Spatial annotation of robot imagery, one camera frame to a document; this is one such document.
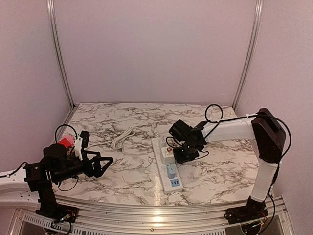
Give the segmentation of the dark green cube adapter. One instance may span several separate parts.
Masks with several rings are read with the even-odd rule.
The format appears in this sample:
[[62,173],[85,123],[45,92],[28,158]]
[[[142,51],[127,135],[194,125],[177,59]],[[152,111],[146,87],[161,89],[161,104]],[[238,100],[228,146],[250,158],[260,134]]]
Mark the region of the dark green cube adapter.
[[71,159],[76,159],[76,158],[78,158],[78,157],[77,157],[76,154],[75,154],[74,148],[69,147],[69,148],[67,149],[67,159],[68,159],[68,160],[71,160]]

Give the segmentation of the light blue cube charger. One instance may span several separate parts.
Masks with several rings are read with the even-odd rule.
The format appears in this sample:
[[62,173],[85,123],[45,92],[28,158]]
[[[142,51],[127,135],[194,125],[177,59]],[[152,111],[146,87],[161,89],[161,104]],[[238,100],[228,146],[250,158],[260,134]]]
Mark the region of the light blue cube charger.
[[166,166],[167,175],[169,179],[174,179],[176,177],[176,165],[175,164],[168,164]]

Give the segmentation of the white multicolour power strip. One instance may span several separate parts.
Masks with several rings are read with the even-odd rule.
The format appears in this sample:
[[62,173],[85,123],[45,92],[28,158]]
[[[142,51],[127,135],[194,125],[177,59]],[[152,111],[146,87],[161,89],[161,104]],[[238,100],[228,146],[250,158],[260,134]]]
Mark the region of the white multicolour power strip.
[[152,138],[151,143],[163,191],[169,194],[183,190],[173,149],[166,143],[164,137]]

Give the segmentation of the red cube socket adapter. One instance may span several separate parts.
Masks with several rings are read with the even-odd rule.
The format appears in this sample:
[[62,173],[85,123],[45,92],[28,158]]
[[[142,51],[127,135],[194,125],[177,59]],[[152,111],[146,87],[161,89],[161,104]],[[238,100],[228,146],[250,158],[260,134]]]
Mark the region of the red cube socket adapter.
[[74,146],[74,144],[69,143],[65,138],[62,138],[60,141],[58,141],[58,144],[61,144],[66,148]]

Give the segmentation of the pink triangular power strip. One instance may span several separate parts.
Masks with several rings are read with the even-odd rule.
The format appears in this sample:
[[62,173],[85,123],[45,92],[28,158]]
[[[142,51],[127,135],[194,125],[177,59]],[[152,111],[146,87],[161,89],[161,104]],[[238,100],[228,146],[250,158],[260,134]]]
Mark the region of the pink triangular power strip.
[[65,138],[71,144],[75,143],[75,137],[72,135],[64,135],[63,138]]

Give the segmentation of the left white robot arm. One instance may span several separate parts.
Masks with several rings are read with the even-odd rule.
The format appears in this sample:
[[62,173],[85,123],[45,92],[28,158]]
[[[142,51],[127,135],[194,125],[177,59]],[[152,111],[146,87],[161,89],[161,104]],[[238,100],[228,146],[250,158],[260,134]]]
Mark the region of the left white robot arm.
[[82,158],[69,155],[62,144],[56,143],[44,148],[43,158],[28,164],[23,162],[12,172],[0,174],[1,193],[13,191],[37,192],[40,198],[53,196],[53,184],[59,185],[79,175],[100,178],[113,163],[113,157],[102,157],[100,152],[81,149]]

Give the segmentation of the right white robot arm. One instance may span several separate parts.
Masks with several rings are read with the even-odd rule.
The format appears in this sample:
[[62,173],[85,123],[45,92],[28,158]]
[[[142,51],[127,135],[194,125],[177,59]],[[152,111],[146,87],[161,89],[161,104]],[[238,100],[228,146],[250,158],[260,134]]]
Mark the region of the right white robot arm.
[[243,207],[242,215],[253,219],[261,212],[260,202],[264,202],[273,179],[284,156],[287,126],[272,115],[267,108],[245,117],[219,121],[202,121],[192,127],[184,121],[176,121],[169,130],[173,139],[182,143],[174,148],[174,157],[181,164],[195,160],[205,145],[217,141],[248,139],[255,141],[255,153],[259,158],[259,169],[251,202]]

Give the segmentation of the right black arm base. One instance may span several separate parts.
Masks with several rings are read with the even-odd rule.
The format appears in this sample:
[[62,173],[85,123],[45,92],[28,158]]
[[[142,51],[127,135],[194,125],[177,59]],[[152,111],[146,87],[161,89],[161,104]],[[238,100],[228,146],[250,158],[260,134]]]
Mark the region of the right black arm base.
[[243,223],[268,216],[265,202],[258,202],[251,197],[246,205],[225,210],[224,218],[229,224]]

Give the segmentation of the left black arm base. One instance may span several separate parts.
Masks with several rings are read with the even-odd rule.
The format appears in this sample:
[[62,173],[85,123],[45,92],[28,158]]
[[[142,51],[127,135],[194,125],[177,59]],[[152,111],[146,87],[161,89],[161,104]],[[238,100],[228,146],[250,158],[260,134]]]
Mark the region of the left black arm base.
[[35,211],[36,214],[54,219],[54,223],[64,221],[74,223],[76,221],[78,209],[57,203],[52,188],[41,189],[38,191],[38,195],[40,208]]

